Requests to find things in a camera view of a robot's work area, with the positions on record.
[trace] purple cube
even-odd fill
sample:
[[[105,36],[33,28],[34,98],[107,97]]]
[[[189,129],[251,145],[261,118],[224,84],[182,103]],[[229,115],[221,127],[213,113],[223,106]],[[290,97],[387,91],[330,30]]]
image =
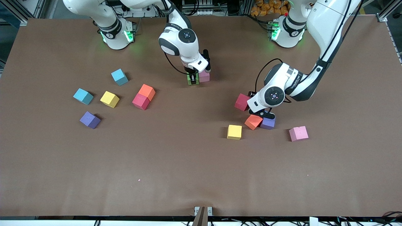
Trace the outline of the purple cube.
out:
[[[85,112],[84,116],[80,119],[80,122],[82,122],[89,128],[95,129],[95,127],[101,122],[101,120],[87,111]]]
[[[260,127],[263,129],[273,129],[275,127],[275,119],[276,117],[274,119],[264,118]]]

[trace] green cube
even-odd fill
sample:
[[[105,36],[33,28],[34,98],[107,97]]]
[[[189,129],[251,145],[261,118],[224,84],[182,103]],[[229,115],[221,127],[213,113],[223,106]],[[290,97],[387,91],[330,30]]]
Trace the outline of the green cube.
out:
[[[189,86],[199,85],[200,81],[199,81],[198,73],[195,74],[195,81],[191,82],[190,73],[187,72],[187,82],[188,82]]]

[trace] red cube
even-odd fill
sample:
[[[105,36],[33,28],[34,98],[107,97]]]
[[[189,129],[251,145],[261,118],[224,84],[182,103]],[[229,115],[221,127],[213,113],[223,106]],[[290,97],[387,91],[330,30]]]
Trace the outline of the red cube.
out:
[[[142,94],[137,94],[135,98],[133,99],[134,106],[138,107],[139,109],[145,110],[148,107],[148,104],[150,103],[149,99],[142,95]]]
[[[234,104],[235,108],[238,108],[242,111],[245,111],[248,107],[247,101],[250,99],[250,97],[240,93],[239,97],[236,100],[236,103]]]

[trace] pink cube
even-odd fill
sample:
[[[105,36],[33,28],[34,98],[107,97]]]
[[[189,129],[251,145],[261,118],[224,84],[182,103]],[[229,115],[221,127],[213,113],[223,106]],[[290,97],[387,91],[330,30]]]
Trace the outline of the pink cube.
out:
[[[289,130],[289,133],[292,142],[308,139],[308,134],[305,126],[294,127],[293,129]]]
[[[236,103],[234,104],[235,108],[238,108],[242,111],[245,111],[248,107],[247,101],[250,99],[250,97],[240,93],[239,97],[236,100]]]
[[[148,104],[150,103],[149,99],[142,95],[142,94],[137,94],[135,98],[133,99],[134,106],[138,107],[139,109],[145,110],[148,107]]]
[[[209,82],[209,73],[206,73],[205,70],[198,73],[199,82]]]

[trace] brown paper mat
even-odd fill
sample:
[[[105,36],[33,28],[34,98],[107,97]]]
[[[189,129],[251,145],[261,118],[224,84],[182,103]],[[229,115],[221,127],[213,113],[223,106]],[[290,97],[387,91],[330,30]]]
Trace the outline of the brown paper mat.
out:
[[[191,21],[212,61],[212,81],[199,86],[164,58],[164,19],[144,19],[135,44],[121,51],[102,43],[91,20],[21,27],[0,80],[1,215],[402,209],[402,68],[385,23],[359,16],[311,100],[282,104],[274,130],[244,126],[237,141],[225,138],[226,128],[248,114],[234,103],[261,67],[279,57],[309,72],[318,46],[306,32],[295,48],[280,48],[249,18]],[[110,75],[119,68],[130,78],[121,87]],[[143,83],[157,91],[146,111],[131,104]],[[73,99],[78,88],[95,94],[89,106]],[[121,97],[115,109],[99,101],[106,90]],[[86,111],[103,118],[97,129],[79,122]],[[310,139],[290,142],[288,130],[303,125]]]

